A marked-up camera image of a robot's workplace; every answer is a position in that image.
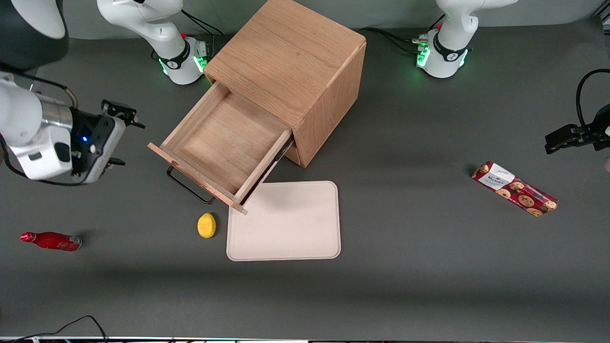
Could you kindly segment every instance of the green indicator light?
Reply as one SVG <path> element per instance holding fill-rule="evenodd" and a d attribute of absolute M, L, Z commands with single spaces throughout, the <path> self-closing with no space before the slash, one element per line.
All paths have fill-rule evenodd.
<path fill-rule="evenodd" d="M 163 74 L 167 75 L 167 70 L 165 69 L 165 65 L 163 65 L 163 62 L 161 62 L 161 59 L 159 59 L 159 64 L 161 64 L 161 68 L 163 68 Z"/>
<path fill-rule="evenodd" d="M 426 47 L 422 52 L 420 52 L 420 55 L 422 56 L 417 59 L 417 65 L 424 67 L 428 61 L 428 56 L 430 56 L 430 48 Z"/>
<path fill-rule="evenodd" d="M 462 57 L 462 61 L 459 62 L 460 67 L 464 65 L 464 60 L 466 59 L 467 54 L 468 54 L 468 49 L 466 49 L 466 51 L 464 51 L 464 56 Z"/>
<path fill-rule="evenodd" d="M 193 60 L 197 64 L 197 68 L 199 68 L 199 72 L 203 73 L 203 68 L 205 68 L 207 65 L 207 59 L 205 59 L 203 57 L 193 56 Z"/>

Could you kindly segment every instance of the white tray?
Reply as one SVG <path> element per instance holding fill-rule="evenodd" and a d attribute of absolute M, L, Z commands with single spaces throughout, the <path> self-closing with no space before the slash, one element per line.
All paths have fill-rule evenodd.
<path fill-rule="evenodd" d="M 247 215 L 229 209 L 233 261 L 331 259 L 341 252 L 339 194 L 331 181 L 263 183 Z"/>

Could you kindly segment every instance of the open drawer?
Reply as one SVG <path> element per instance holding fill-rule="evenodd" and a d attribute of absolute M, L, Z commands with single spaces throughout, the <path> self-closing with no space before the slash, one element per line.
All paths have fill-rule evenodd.
<path fill-rule="evenodd" d="M 230 207 L 243 205 L 292 143 L 292 130 L 215 82 L 161 146 L 175 169 Z"/>

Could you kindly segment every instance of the cabinet top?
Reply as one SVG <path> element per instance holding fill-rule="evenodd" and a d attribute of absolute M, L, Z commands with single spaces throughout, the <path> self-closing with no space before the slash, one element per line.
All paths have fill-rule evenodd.
<path fill-rule="evenodd" d="M 364 36 L 292 0 L 268 0 L 205 72 L 297 128 L 364 44 Z"/>

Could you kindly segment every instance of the coca-cola bottle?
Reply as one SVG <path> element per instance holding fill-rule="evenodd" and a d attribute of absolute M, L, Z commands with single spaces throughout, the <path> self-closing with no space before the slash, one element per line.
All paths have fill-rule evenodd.
<path fill-rule="evenodd" d="M 82 241 L 77 236 L 68 236 L 66 234 L 46 232 L 46 233 L 31 233 L 25 232 L 21 234 L 23 242 L 31 242 L 44 249 L 55 249 L 63 251 L 76 251 L 81 247 Z"/>

